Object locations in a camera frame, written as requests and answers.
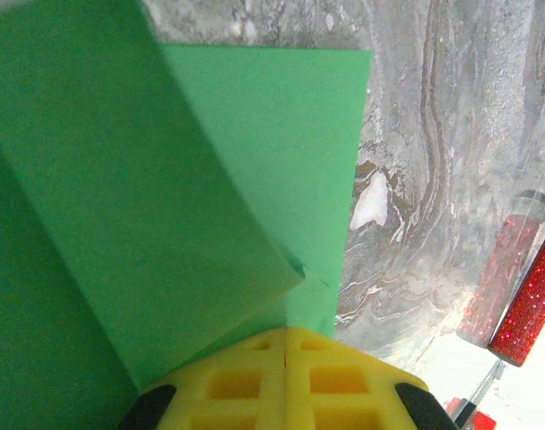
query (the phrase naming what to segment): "glitter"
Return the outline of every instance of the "glitter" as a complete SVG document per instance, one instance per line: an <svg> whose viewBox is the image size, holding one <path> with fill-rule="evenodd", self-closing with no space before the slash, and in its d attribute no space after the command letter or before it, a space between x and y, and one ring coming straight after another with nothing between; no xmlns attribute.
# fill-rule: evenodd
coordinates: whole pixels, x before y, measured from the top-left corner
<svg viewBox="0 0 545 430"><path fill-rule="evenodd" d="M533 305L532 297L538 303ZM545 241L525 275L489 350L508 363L521 366L545 323ZM509 338L516 339L510 343Z"/></svg>
<svg viewBox="0 0 545 430"><path fill-rule="evenodd" d="M488 346L539 225L537 219L524 215L512 214L507 218L464 313L457 331L459 336L474 345Z"/></svg>

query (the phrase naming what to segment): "square hole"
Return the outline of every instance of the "square hole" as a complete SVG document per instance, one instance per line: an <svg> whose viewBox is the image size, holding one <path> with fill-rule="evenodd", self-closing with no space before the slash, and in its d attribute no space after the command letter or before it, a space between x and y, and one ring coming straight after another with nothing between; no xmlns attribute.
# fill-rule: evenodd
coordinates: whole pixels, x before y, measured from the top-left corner
<svg viewBox="0 0 545 430"><path fill-rule="evenodd" d="M382 421L374 409L315 409L315 430L382 430L382 428Z"/></svg>
<svg viewBox="0 0 545 430"><path fill-rule="evenodd" d="M256 399L261 390L263 373L259 369L239 369L215 372L207 387L206 398Z"/></svg>
<svg viewBox="0 0 545 430"><path fill-rule="evenodd" d="M249 345L248 348L252 349L253 351L266 351L267 349L271 348L271 341L268 339L261 339Z"/></svg>
<svg viewBox="0 0 545 430"><path fill-rule="evenodd" d="M324 351L328 347L322 341L306 339L300 344L300 349L304 349L305 351Z"/></svg>
<svg viewBox="0 0 545 430"><path fill-rule="evenodd" d="M368 392L364 374L355 366L319 365L310 369L310 392L358 394Z"/></svg>
<svg viewBox="0 0 545 430"><path fill-rule="evenodd" d="M255 430L255 417L196 417L191 430Z"/></svg>

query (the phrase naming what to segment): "black rubber tip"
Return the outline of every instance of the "black rubber tip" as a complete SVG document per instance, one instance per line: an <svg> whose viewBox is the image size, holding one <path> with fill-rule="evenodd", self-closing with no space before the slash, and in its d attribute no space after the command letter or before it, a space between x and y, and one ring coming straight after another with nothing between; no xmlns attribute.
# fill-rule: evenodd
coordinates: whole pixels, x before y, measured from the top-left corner
<svg viewBox="0 0 545 430"><path fill-rule="evenodd" d="M418 430L458 430L431 393L411 383L397 383L394 388Z"/></svg>
<svg viewBox="0 0 545 430"><path fill-rule="evenodd" d="M155 430L176 392L173 385L161 385L141 395L117 430Z"/></svg>
<svg viewBox="0 0 545 430"><path fill-rule="evenodd" d="M464 428L471 420L473 415L476 413L475 404L471 403L469 400L466 399L463 399L462 401L464 402L463 408L454 421L458 428Z"/></svg>

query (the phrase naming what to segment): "green paper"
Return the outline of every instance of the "green paper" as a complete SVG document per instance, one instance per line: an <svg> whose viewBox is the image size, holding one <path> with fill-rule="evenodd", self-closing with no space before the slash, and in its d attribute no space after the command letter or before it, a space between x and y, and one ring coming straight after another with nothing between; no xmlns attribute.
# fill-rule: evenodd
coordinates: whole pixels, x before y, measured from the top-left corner
<svg viewBox="0 0 545 430"><path fill-rule="evenodd" d="M234 330L199 351L184 365L209 356L261 331L280 327L302 327L332 337L336 312L334 293L307 268L304 268L304 273L305 280L285 297L272 302L264 310L243 321Z"/></svg>
<svg viewBox="0 0 545 430"><path fill-rule="evenodd" d="M335 301L370 52L167 45L164 53L264 230Z"/></svg>
<svg viewBox="0 0 545 430"><path fill-rule="evenodd" d="M331 335L368 62L161 52L136 2L0 16L0 428L111 428L194 357Z"/></svg>
<svg viewBox="0 0 545 430"><path fill-rule="evenodd" d="M301 280L137 3L39 0L0 17L0 148L138 387Z"/></svg>
<svg viewBox="0 0 545 430"><path fill-rule="evenodd" d="M0 430L114 428L136 393L0 154Z"/></svg>

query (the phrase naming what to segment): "green cardstock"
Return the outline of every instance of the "green cardstock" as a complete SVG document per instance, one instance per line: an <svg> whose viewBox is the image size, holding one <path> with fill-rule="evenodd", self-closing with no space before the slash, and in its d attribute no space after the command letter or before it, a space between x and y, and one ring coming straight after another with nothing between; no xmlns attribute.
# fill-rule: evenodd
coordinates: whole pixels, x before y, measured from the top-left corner
<svg viewBox="0 0 545 430"><path fill-rule="evenodd" d="M337 291L370 52L168 45L164 53L266 233Z"/></svg>
<svg viewBox="0 0 545 430"><path fill-rule="evenodd" d="M0 149L138 387L301 281L137 3L40 0L0 18Z"/></svg>
<svg viewBox="0 0 545 430"><path fill-rule="evenodd" d="M136 2L0 15L0 428L111 428L175 366L332 334L368 63L160 48Z"/></svg>
<svg viewBox="0 0 545 430"><path fill-rule="evenodd" d="M0 430L114 428L136 394L0 153Z"/></svg>

